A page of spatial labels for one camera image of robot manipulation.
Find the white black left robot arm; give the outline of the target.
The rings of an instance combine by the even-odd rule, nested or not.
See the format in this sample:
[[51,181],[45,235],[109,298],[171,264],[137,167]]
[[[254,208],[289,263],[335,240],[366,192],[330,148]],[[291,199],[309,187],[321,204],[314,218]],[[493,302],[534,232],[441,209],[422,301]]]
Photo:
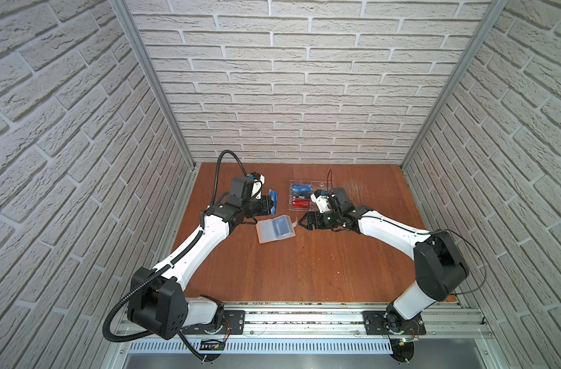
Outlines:
[[209,331],[223,326],[224,303],[201,296],[187,298],[186,286],[207,256],[233,230],[250,218],[272,215],[272,195],[233,200],[211,205],[200,215],[200,225],[163,261],[152,269],[141,268],[131,280],[133,295],[127,318],[150,335],[169,340],[189,326],[203,325]]

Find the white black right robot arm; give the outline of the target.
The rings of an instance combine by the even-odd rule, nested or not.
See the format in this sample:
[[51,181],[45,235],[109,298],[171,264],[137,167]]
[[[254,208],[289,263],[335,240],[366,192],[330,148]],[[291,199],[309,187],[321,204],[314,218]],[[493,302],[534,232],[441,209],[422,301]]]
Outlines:
[[470,273],[450,232],[414,228],[366,206],[347,212],[307,212],[298,224],[309,231],[346,230],[376,238],[414,262],[414,283],[387,308],[393,322],[409,321],[433,303],[446,300]]

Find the red VIP card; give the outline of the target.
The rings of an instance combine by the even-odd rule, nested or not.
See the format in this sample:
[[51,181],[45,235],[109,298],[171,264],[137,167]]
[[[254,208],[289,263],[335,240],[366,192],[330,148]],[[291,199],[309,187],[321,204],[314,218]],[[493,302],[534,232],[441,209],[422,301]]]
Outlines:
[[293,209],[310,209],[311,200],[308,198],[294,198],[291,201],[291,206]]

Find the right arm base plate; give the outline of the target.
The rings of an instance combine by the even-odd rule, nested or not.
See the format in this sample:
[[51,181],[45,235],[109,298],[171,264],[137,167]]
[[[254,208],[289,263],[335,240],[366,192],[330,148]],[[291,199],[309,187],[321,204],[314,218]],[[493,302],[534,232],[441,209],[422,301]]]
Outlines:
[[363,311],[363,323],[367,335],[426,335],[427,329],[421,314],[410,320],[400,318],[394,311]]

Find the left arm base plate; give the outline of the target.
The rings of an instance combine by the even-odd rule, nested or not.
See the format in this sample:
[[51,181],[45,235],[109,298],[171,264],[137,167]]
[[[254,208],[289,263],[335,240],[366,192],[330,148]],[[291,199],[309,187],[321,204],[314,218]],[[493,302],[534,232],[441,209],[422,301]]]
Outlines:
[[242,335],[245,319],[245,311],[225,310],[216,313],[211,323],[203,326],[203,330],[208,335]]

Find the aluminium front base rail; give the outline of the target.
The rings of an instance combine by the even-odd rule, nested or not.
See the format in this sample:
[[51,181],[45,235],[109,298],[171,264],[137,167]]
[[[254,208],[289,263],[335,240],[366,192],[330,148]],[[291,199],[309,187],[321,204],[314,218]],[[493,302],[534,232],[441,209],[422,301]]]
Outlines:
[[390,355],[418,349],[422,341],[467,340],[481,355],[499,348],[481,310],[458,303],[436,303],[421,313],[426,335],[367,335],[363,311],[385,311],[371,303],[237,303],[226,310],[246,312],[242,335],[208,335],[202,328],[183,333],[195,348],[207,340],[225,341],[225,354]]

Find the aluminium left frame rail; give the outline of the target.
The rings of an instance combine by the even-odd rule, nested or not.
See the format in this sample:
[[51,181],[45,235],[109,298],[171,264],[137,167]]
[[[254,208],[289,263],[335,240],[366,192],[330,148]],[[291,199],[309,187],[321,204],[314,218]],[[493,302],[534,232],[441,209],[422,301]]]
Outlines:
[[196,162],[194,161],[187,143],[183,137],[183,133],[178,125],[174,111],[171,104],[166,96],[166,92],[160,81],[159,75],[154,68],[150,54],[143,42],[140,30],[134,21],[134,17],[128,7],[126,1],[114,0],[112,1],[114,12],[119,20],[123,32],[129,40],[130,46],[137,57],[138,63],[147,79],[148,85],[150,86],[154,97],[159,105],[161,111],[163,112],[166,123],[173,132],[175,141],[178,148],[180,149],[181,155],[189,166],[190,169],[194,170],[196,167]]

